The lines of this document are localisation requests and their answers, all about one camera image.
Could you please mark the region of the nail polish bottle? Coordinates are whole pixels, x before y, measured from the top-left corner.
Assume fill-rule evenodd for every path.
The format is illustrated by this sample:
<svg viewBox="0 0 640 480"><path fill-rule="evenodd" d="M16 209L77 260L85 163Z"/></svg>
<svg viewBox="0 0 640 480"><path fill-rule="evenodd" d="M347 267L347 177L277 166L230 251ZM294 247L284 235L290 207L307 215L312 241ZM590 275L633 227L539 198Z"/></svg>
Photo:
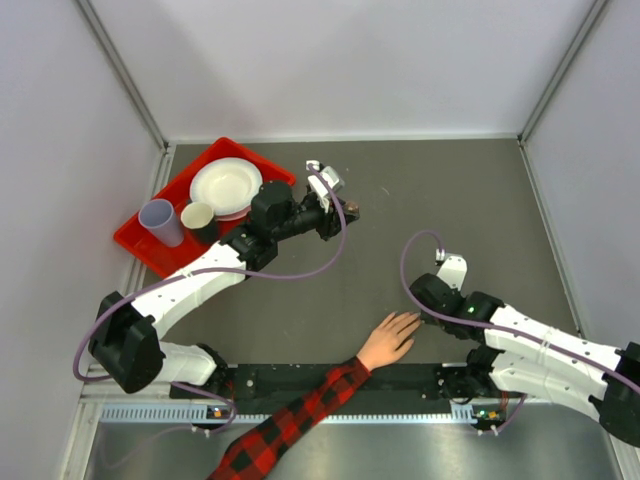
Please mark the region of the nail polish bottle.
<svg viewBox="0 0 640 480"><path fill-rule="evenodd" d="M346 201L343 205L343 210L350 215L356 215L360 211L358 204L353 201Z"/></svg>

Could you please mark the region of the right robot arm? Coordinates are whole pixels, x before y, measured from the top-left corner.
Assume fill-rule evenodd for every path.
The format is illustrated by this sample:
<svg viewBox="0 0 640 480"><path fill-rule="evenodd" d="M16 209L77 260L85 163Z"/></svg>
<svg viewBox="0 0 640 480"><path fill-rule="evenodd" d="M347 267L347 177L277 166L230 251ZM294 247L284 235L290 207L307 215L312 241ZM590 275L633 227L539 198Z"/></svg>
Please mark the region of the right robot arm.
<svg viewBox="0 0 640 480"><path fill-rule="evenodd" d="M639 345L594 343L536 321L482 292L464 296L427 273L403 285L423 319L473 340L489 360L467 370L469 388L496 389L560 405L597 422L610 435L639 444Z"/></svg>

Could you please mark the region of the mannequin hand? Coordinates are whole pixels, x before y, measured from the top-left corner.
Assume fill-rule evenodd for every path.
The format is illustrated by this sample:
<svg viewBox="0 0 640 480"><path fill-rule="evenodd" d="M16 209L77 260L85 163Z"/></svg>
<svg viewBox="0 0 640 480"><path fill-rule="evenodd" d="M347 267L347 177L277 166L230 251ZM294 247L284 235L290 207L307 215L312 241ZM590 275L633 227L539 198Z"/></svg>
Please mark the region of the mannequin hand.
<svg viewBox="0 0 640 480"><path fill-rule="evenodd" d="M420 325L419 313L389 314L371 332L356 358L368 371L396 363L411 349Z"/></svg>

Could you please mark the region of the red plaid sleeve forearm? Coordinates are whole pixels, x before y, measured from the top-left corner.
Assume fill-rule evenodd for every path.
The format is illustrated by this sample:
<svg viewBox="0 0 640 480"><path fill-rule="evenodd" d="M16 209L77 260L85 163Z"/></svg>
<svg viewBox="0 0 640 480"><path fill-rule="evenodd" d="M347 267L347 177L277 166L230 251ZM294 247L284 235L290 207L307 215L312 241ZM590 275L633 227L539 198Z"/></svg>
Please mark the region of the red plaid sleeve forearm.
<svg viewBox="0 0 640 480"><path fill-rule="evenodd" d="M297 441L345 405L370 377L371 372L356 357L332 368L308 393L234 440L209 477L266 478Z"/></svg>

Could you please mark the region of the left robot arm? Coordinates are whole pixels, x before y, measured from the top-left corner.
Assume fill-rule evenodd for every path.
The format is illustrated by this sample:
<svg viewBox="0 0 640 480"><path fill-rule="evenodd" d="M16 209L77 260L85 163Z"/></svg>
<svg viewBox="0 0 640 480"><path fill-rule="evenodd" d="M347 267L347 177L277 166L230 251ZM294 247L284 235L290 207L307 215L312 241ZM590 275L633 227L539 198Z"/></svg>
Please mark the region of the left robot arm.
<svg viewBox="0 0 640 480"><path fill-rule="evenodd" d="M336 197L316 178L300 202L286 183L262 185L246 220L193 262L129 297L117 292L105 297L87 341L89 354L128 394L154 382L188 384L209 397L220 394L227 382L220 355L204 344L168 343L168 331L223 290L262 276L279 242L309 231L329 240L359 216L357 204Z"/></svg>

